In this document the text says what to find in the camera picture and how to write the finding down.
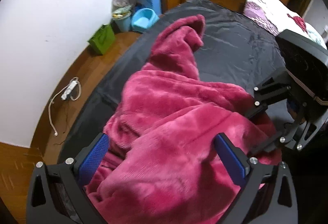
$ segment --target wall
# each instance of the wall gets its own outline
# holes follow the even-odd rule
[[[112,0],[1,0],[0,141],[29,147],[59,80]]]
[[[328,25],[328,9],[322,0],[311,0],[306,9],[303,19],[312,25],[319,34],[324,32]]]

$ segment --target fuzzy pink blanket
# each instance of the fuzzy pink blanket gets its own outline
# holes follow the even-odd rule
[[[108,223],[216,223],[240,188],[214,136],[224,132],[246,153],[275,133],[266,114],[254,123],[242,116],[254,100],[241,87],[199,80],[193,52],[204,29],[202,15],[167,27],[124,86],[104,127],[110,151],[86,187]],[[277,164],[281,153],[258,158]]]

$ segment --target wrinkled black fabric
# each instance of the wrinkled black fabric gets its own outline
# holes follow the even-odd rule
[[[120,102],[125,82],[145,64],[158,34],[177,19],[196,14],[206,19],[204,46],[195,52],[201,80],[237,84],[253,95],[257,83],[284,66],[274,36],[255,22],[208,0],[188,0],[166,12],[104,76],[73,124],[59,163],[75,157],[102,131]],[[271,105],[267,113],[277,129],[291,121],[285,101]]]

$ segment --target metal bolt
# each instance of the metal bolt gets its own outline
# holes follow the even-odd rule
[[[284,168],[284,169],[287,168],[287,164],[286,164],[285,162],[283,162],[283,161],[280,163],[280,166],[281,166],[282,168]]]
[[[65,160],[65,163],[67,165],[71,165],[73,162],[74,162],[74,158],[72,158],[72,157],[69,157],[68,159]]]
[[[251,158],[249,159],[249,162],[251,162],[252,164],[256,165],[256,164],[258,163],[258,159],[255,158],[255,157],[251,157]]]
[[[37,168],[41,168],[43,166],[43,162],[42,161],[39,161],[37,164],[36,164],[36,167]]]

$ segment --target red cloth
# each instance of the red cloth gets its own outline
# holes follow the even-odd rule
[[[303,30],[303,32],[308,33],[307,30],[306,30],[306,23],[305,23],[305,21],[304,21],[303,18],[298,17],[298,16],[291,17],[288,13],[287,13],[287,16],[288,16],[289,18],[292,18],[292,19],[294,20],[294,22],[296,22],[296,24],[297,24],[299,27],[301,27],[301,29]]]
[[[256,124],[241,115],[254,103],[241,87],[199,80],[193,52],[203,45],[204,27],[202,15],[167,27],[104,127],[114,150],[127,153],[112,171],[108,152],[87,186],[109,223],[216,223],[239,187],[215,152],[214,136],[224,132],[246,153],[275,133],[266,114]],[[259,160],[277,164],[281,152]]]

